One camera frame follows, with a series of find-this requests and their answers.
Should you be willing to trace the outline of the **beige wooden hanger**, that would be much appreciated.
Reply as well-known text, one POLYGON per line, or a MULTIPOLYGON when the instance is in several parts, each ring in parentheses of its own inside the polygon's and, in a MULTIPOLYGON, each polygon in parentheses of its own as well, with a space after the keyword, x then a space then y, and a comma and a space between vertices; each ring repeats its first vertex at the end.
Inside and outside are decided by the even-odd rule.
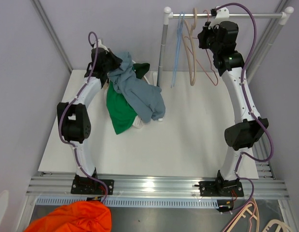
POLYGON ((185 48, 185 53, 187 57, 188 69, 189 69, 189 78, 190 78, 190 85, 194 86, 196 77, 196 55, 195 55, 195 45, 193 41, 193 32, 197 25, 197 9, 193 8, 193 19, 194 22, 189 25, 186 19, 182 19, 182 22, 187 30, 187 35, 182 34, 182 41, 185 48))

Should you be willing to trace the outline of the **dark green white t shirt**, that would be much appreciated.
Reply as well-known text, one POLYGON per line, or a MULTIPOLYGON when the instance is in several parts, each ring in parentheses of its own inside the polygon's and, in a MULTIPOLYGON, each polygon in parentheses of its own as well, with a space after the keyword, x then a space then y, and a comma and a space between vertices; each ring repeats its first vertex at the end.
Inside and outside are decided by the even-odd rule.
POLYGON ((137 79, 142 79, 150 69, 149 63, 134 63, 133 71, 137 79))

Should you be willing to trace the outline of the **bright green t shirt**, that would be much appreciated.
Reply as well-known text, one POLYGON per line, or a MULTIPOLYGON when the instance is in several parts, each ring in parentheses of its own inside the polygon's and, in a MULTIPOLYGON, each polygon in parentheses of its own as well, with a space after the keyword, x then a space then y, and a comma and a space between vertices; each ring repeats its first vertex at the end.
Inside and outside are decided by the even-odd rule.
POLYGON ((106 107, 116 135, 128 130, 137 117, 137 113, 125 97, 114 90, 112 82, 109 82, 106 93, 106 107))

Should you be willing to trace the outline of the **blue grey t shirt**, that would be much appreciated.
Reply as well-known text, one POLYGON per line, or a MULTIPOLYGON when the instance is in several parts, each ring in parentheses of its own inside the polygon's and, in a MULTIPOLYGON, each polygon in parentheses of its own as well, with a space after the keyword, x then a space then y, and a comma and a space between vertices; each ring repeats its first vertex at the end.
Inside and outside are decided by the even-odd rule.
POLYGON ((122 94, 137 115, 145 122, 159 120, 165 115, 165 104, 161 88, 138 79, 133 71, 133 61, 129 52, 119 52, 115 56, 122 60, 120 67, 108 74, 114 90, 122 94))

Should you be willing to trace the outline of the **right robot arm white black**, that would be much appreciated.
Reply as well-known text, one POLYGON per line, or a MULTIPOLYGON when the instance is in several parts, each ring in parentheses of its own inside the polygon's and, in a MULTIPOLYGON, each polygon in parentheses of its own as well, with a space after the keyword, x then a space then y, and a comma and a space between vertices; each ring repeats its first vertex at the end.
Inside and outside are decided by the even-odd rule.
POLYGON ((206 193, 224 196, 233 190, 240 191, 241 182, 237 174, 243 174, 249 179, 256 178, 245 170, 246 167, 254 168, 255 162, 242 158, 241 154, 252 150, 254 143, 269 125, 268 119, 261 118, 257 110, 250 113, 249 107, 254 106, 254 102, 245 83, 243 57, 235 50, 238 32, 238 25, 231 21, 222 21, 216 25, 206 22, 197 36, 199 48, 209 49, 213 53, 214 66, 227 87, 235 118, 235 124, 224 131, 228 149, 215 181, 208 185, 205 182, 199 183, 203 196, 206 193))

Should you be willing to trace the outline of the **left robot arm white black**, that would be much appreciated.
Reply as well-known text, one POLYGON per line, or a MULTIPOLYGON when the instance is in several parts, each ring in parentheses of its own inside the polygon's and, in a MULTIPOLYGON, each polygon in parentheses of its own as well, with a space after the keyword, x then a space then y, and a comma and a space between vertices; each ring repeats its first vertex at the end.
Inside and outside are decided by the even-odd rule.
POLYGON ((97 178, 88 145, 91 133, 88 107, 107 82, 107 74, 119 68, 122 62, 109 48, 104 47, 93 48, 91 58, 80 90, 71 101, 57 105, 60 140, 73 150, 76 178, 83 180, 82 189, 88 194, 95 193, 99 183, 102 183, 97 178))

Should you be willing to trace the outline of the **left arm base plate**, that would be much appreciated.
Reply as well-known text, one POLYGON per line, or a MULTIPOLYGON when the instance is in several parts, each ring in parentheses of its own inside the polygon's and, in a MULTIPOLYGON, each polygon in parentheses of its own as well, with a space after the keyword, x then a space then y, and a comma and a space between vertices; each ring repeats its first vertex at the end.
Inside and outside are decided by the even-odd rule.
POLYGON ((112 195, 114 180, 103 179, 102 182, 105 183, 105 186, 102 183, 91 179, 74 179, 71 187, 71 194, 105 195, 105 191, 107 190, 107 194, 112 195))

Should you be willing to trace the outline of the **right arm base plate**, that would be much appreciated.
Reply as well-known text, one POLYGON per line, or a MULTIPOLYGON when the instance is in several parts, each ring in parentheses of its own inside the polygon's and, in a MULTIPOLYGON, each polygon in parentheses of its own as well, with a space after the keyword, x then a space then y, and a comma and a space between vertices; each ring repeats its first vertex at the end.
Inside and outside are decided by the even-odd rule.
POLYGON ((194 185, 203 197, 243 197, 242 183, 236 179, 233 181, 200 181, 194 185))

